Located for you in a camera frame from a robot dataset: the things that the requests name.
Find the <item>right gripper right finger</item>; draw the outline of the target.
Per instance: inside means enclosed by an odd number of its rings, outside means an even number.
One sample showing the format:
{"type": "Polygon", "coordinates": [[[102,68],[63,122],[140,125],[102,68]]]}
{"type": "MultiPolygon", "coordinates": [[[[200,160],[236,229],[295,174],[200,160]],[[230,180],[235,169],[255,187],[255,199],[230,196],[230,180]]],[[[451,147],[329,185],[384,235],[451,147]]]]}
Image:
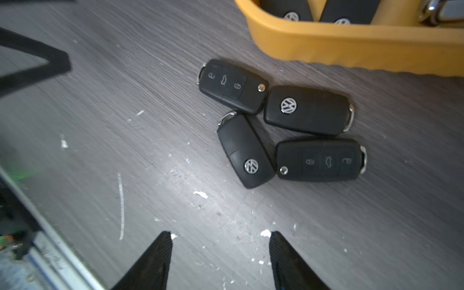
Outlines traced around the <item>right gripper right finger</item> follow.
{"type": "Polygon", "coordinates": [[[272,232],[269,255],[277,290],[329,290],[280,232],[272,232]]]}

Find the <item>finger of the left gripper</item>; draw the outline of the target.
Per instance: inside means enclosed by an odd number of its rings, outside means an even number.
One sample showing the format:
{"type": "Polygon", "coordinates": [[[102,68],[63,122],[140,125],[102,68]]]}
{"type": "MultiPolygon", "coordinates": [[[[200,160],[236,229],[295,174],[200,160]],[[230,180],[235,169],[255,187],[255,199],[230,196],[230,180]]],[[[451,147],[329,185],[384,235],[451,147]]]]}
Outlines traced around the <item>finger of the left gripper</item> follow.
{"type": "Polygon", "coordinates": [[[68,73],[72,69],[68,53],[10,30],[1,29],[1,46],[48,61],[41,66],[2,76],[1,97],[68,73]]]}

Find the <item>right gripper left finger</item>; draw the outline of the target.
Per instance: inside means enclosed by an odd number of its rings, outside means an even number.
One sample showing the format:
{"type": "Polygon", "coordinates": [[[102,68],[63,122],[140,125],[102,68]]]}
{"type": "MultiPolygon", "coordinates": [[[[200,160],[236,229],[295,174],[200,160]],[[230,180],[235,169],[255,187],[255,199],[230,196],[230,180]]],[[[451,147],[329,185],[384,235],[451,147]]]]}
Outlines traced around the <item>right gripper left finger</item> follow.
{"type": "Polygon", "coordinates": [[[112,289],[166,290],[172,249],[171,232],[161,232],[112,289]]]}

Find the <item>black car key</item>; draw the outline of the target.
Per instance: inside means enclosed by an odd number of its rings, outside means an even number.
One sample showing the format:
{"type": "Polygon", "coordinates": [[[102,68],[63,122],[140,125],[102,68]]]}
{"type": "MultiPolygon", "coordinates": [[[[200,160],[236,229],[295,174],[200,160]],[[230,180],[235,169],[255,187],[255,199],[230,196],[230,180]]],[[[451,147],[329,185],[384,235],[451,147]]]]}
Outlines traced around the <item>black car key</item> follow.
{"type": "Polygon", "coordinates": [[[254,189],[274,178],[276,171],[248,118],[236,111],[218,121],[217,136],[243,186],[254,189]]]}
{"type": "Polygon", "coordinates": [[[291,131],[336,136],[347,132],[355,109],[346,96],[323,89],[276,86],[264,107],[265,123],[291,131]]]}
{"type": "Polygon", "coordinates": [[[369,25],[380,0],[327,0],[320,22],[369,25]]]}
{"type": "Polygon", "coordinates": [[[313,16],[307,0],[260,0],[262,10],[289,21],[312,22],[313,16]]]}
{"type": "Polygon", "coordinates": [[[351,181],[367,167],[366,148],[353,139],[282,141],[275,157],[279,178],[289,181],[351,181]]]}
{"type": "Polygon", "coordinates": [[[252,116],[261,112],[269,89],[269,82],[260,75],[218,59],[202,66],[197,84],[211,99],[252,116]]]}

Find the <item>white key fob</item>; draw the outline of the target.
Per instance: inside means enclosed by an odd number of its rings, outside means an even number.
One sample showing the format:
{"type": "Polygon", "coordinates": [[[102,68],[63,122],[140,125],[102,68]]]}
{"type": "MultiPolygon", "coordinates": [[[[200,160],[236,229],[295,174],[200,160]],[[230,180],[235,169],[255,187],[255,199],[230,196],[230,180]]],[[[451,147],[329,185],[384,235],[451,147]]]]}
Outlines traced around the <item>white key fob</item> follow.
{"type": "Polygon", "coordinates": [[[425,0],[418,8],[418,21],[430,26],[462,24],[464,0],[425,0]]]}

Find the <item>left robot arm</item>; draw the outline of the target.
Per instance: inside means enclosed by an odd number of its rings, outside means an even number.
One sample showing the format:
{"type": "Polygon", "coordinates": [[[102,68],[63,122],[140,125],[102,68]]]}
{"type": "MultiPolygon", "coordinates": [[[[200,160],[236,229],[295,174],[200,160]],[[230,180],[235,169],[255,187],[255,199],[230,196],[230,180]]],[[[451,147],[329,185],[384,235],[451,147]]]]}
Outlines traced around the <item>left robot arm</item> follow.
{"type": "MultiPolygon", "coordinates": [[[[35,68],[1,76],[1,97],[72,70],[68,53],[10,30],[1,29],[1,46],[47,61],[35,68]]],[[[15,197],[5,177],[1,174],[1,251],[12,251],[15,259],[20,260],[28,253],[41,228],[15,197]]]]}

